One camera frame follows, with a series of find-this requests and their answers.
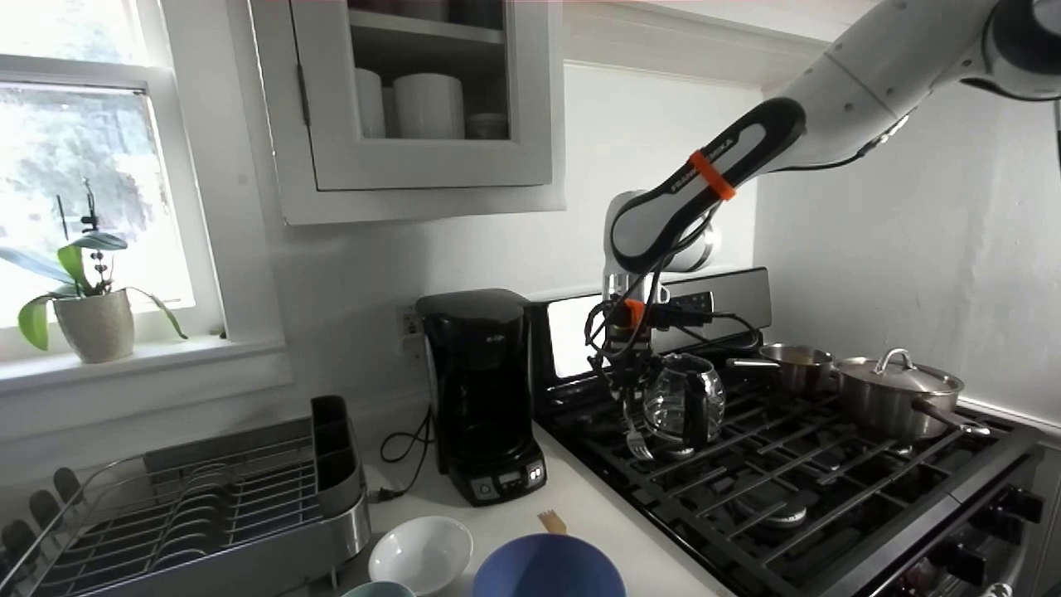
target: power outlet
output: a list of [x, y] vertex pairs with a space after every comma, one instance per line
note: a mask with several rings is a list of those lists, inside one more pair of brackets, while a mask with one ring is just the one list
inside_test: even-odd
[[424, 354], [424, 330], [421, 330], [421, 317], [413, 306], [404, 306], [398, 317], [398, 352], [404, 360], [421, 360]]

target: dish drying rack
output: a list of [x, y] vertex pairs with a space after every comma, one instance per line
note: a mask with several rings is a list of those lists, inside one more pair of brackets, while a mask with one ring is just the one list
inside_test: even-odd
[[0, 597], [283, 593], [370, 540], [335, 394], [301, 421], [59, 469], [28, 519], [4, 531]]

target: plant pot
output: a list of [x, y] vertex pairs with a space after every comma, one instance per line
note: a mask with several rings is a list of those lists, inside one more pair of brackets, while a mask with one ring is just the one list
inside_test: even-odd
[[82, 361], [114, 361], [131, 354], [128, 295], [90, 295], [52, 302], [59, 330]]

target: potted plant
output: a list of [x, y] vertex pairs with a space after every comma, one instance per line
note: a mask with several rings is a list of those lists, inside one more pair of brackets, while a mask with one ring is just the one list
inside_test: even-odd
[[[131, 309], [128, 294], [114, 285], [114, 269], [105, 266], [105, 254], [125, 250], [125, 240], [114, 234], [99, 234], [94, 194], [90, 216], [80, 219], [86, 235], [56, 250], [56, 261], [66, 273], [62, 289], [32, 295], [21, 309], [21, 332], [28, 347], [45, 352], [45, 306], [52, 306], [56, 323], [82, 361], [114, 361], [131, 352]], [[185, 338], [174, 317], [161, 306], [161, 299], [147, 295], [172, 326], [179, 338]]]

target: glass cabinet door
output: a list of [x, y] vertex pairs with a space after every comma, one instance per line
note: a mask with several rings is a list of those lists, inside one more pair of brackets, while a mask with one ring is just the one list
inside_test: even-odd
[[319, 191], [551, 182], [548, 0], [292, 0]]

